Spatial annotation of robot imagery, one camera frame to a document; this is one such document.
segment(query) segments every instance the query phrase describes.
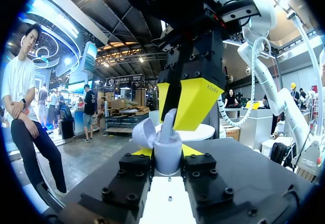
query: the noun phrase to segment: wooden pallet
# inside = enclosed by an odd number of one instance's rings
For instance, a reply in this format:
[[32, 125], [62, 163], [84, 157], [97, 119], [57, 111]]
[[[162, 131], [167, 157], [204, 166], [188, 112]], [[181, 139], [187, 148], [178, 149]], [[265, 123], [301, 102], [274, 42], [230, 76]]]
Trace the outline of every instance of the wooden pallet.
[[104, 132], [106, 133], [125, 133], [125, 134], [131, 134], [133, 129], [128, 129], [125, 127], [109, 127]]

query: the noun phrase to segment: yellow hard hat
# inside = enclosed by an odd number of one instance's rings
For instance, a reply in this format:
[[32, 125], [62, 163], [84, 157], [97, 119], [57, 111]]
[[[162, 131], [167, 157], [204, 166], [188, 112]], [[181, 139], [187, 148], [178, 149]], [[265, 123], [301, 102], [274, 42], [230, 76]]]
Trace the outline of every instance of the yellow hard hat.
[[296, 88], [296, 84], [295, 83], [291, 83], [291, 89]]

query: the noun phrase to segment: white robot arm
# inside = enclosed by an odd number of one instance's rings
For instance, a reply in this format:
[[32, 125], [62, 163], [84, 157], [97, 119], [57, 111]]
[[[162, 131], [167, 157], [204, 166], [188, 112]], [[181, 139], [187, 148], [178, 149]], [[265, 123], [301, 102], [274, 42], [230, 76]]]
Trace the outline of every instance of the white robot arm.
[[[225, 3], [231, 0], [216, 1]], [[252, 53], [255, 52], [256, 56], [258, 56], [264, 50], [260, 37], [266, 38], [269, 31], [276, 26], [276, 13], [270, 1], [254, 0], [254, 2], [261, 16], [251, 17], [250, 21], [243, 27], [243, 36], [246, 42], [238, 49], [239, 55], [249, 66], [252, 65]], [[256, 50], [253, 51], [253, 45], [256, 40], [260, 41], [257, 43]], [[298, 164], [299, 167], [314, 175], [318, 175], [319, 167], [317, 166], [317, 160], [320, 156], [319, 145], [321, 138], [315, 138], [309, 134], [308, 124], [292, 99], [290, 92], [285, 88], [278, 92], [268, 68], [257, 57], [254, 63], [256, 78], [268, 97], [272, 113], [279, 115], [284, 112], [286, 115], [286, 121], [296, 141], [297, 154], [302, 153]], [[229, 121], [225, 112], [222, 113], [222, 116], [226, 121]], [[298, 158], [299, 156], [293, 160], [294, 164], [297, 163]]]

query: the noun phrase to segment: black backpack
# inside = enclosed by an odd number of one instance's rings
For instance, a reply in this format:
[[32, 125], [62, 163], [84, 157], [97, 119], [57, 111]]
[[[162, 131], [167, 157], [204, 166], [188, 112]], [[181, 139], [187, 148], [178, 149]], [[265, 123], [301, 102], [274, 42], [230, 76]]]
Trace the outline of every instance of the black backpack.
[[62, 106], [60, 114], [61, 114], [61, 119], [63, 121], [72, 121], [73, 120], [71, 111], [68, 106]]
[[285, 154], [287, 153], [287, 147], [282, 143], [275, 143], [272, 147], [272, 153], [270, 159], [278, 164], [281, 164]]

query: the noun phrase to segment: smartwatch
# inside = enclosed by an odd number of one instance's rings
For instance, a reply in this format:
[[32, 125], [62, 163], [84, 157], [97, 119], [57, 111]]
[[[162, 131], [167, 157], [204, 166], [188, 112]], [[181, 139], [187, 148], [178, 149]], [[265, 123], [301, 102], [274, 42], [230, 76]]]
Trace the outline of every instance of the smartwatch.
[[26, 107], [26, 100], [25, 99], [22, 99], [21, 101], [24, 104], [24, 108], [25, 108]]

